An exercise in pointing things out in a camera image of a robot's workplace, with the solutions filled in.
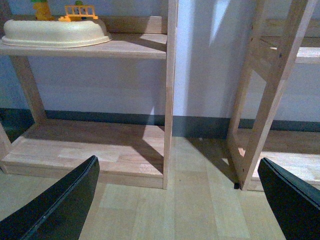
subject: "dark baseboard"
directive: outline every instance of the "dark baseboard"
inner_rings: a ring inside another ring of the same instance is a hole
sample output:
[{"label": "dark baseboard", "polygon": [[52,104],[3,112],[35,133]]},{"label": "dark baseboard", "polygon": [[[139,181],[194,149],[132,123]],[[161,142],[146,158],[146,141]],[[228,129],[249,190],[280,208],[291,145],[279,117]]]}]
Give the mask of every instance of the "dark baseboard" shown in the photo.
[{"label": "dark baseboard", "polygon": [[156,125],[156,126],[165,125],[164,115],[82,112],[82,111],[53,111],[53,110],[46,110],[45,113],[48,119],[103,122],[103,123],[116,123],[116,124],[138,124],[138,125]]},{"label": "dark baseboard", "polygon": [[[163,115],[53,110],[47,110],[46,115],[49,119],[62,120],[156,126],[164,126],[165,124],[165,116]],[[18,129],[15,135],[21,134],[21,130],[25,131],[34,123],[28,109],[0,108],[0,119],[5,128]],[[229,122],[229,118],[221,117],[173,116],[172,135],[186,138],[225,139]],[[253,125],[253,119],[242,119],[239,127],[251,129]],[[274,120],[271,130],[320,132],[320,122]]]},{"label": "dark baseboard", "polygon": [[[241,119],[239,128],[252,129],[254,119]],[[273,120],[271,130],[277,131],[298,131],[298,132],[320,132],[320,122],[316,121],[286,121]]]},{"label": "dark baseboard", "polygon": [[172,135],[175,137],[225,139],[229,118],[173,116]]}]

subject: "beige plastic basin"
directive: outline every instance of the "beige plastic basin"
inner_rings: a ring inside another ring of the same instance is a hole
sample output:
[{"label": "beige plastic basin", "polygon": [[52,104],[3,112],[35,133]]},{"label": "beige plastic basin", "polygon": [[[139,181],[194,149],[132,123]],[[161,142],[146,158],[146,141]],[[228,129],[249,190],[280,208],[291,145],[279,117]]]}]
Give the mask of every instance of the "beige plastic basin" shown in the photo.
[{"label": "beige plastic basin", "polygon": [[106,43],[112,39],[101,20],[9,20],[4,24],[4,32],[2,43],[13,46],[74,48]]}]

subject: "wooden leg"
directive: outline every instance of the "wooden leg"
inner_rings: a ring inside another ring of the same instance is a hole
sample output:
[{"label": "wooden leg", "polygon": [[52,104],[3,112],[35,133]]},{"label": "wooden leg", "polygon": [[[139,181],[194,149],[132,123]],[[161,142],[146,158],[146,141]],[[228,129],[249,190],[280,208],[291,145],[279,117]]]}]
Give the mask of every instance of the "wooden leg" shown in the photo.
[{"label": "wooden leg", "polygon": [[167,189],[168,185],[168,172],[172,139],[178,0],[168,1],[168,15],[170,16],[170,18],[168,18],[168,39],[166,53],[163,189]]},{"label": "wooden leg", "polygon": [[252,33],[248,41],[248,50],[247,50],[245,61],[241,71],[240,81],[239,81],[238,89],[237,89],[235,100],[234,100],[233,114],[230,120],[228,135],[227,135],[227,144],[231,151],[232,161],[234,163],[234,167],[239,179],[243,172],[243,168],[242,168],[243,157],[241,156],[237,148],[236,134],[239,127],[241,114],[245,106],[250,79],[253,71],[252,66],[250,64],[251,62],[250,50],[256,48],[256,45],[258,44],[258,40],[262,34],[263,25],[267,16],[266,6],[267,6],[266,0],[259,0],[255,8],[255,16],[252,22]]},{"label": "wooden leg", "polygon": [[0,160],[3,159],[11,150],[11,142],[0,122]]},{"label": "wooden leg", "polygon": [[30,107],[33,119],[41,123],[47,119],[37,84],[26,56],[10,56],[16,76],[20,81],[26,101]]},{"label": "wooden leg", "polygon": [[265,86],[242,162],[242,171],[239,180],[243,190],[247,189],[248,184],[251,181],[251,177],[266,142],[271,124],[277,113],[281,97],[285,91],[286,83],[287,81],[283,81],[278,88],[274,88],[270,82]]}]

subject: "wooden shelf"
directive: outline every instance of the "wooden shelf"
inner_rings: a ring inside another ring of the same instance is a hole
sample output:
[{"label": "wooden shelf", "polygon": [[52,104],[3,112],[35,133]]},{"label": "wooden shelf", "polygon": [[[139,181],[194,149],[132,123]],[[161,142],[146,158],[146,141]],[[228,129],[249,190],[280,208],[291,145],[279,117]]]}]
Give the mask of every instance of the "wooden shelf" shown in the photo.
[{"label": "wooden shelf", "polygon": [[[281,37],[264,36],[261,38],[271,48],[277,48]],[[296,55],[296,64],[320,64],[320,37],[305,37]]]},{"label": "wooden shelf", "polygon": [[0,55],[51,56],[86,58],[139,58],[162,59],[167,57],[167,35],[112,33],[110,42],[71,48],[10,46],[0,42]]},{"label": "wooden shelf", "polygon": [[[238,129],[238,147],[245,152],[251,129]],[[275,131],[266,138],[248,190],[263,191],[258,175],[262,158],[268,158],[320,189],[320,132]]]},{"label": "wooden shelf", "polygon": [[9,174],[61,178],[92,155],[99,181],[163,187],[164,127],[47,119],[13,142],[1,165]]}]

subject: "light wood flooring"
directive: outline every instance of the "light wood flooring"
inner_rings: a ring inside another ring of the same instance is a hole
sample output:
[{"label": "light wood flooring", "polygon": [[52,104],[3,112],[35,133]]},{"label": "light wood flooring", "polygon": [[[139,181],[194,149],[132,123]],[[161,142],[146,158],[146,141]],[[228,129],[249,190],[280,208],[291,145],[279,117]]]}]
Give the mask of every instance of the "light wood flooring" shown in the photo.
[{"label": "light wood flooring", "polygon": [[[258,191],[235,190],[224,140],[174,137],[168,189],[98,183],[81,240],[284,240]],[[0,173],[0,219],[57,180]]]}]

